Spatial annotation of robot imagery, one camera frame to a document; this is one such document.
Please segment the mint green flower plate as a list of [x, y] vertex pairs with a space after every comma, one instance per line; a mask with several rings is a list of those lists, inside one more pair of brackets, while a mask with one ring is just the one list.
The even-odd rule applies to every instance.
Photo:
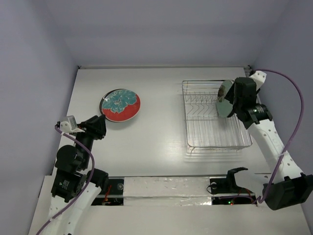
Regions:
[[228, 118], [229, 116], [232, 116], [233, 105], [226, 99], [226, 95], [230, 91], [232, 85], [232, 81], [226, 80], [221, 84], [218, 90], [216, 108], [218, 115], [221, 118]]

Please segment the red teal flower plate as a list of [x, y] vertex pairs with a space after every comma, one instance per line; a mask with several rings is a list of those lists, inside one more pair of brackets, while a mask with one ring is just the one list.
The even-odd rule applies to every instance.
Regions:
[[116, 89], [105, 94], [99, 110], [111, 122], [125, 122], [134, 118], [141, 106], [137, 93], [128, 89]]

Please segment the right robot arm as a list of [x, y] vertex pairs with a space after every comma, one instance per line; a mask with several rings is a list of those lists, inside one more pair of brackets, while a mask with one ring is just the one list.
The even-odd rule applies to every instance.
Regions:
[[257, 84], [252, 78], [238, 77], [225, 98], [237, 118], [256, 140], [272, 175], [261, 186], [262, 202], [272, 210], [304, 203], [313, 191], [313, 176], [306, 175], [282, 143], [268, 108], [256, 102]]

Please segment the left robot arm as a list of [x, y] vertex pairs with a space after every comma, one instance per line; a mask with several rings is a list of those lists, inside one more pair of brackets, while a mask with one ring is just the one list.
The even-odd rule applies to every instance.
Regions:
[[55, 130], [74, 144], [57, 151], [48, 220], [37, 234], [77, 234], [94, 199], [108, 189], [109, 175], [95, 168], [91, 153], [93, 142], [106, 135], [105, 120], [100, 115], [77, 123], [74, 116], [67, 116], [55, 124]]

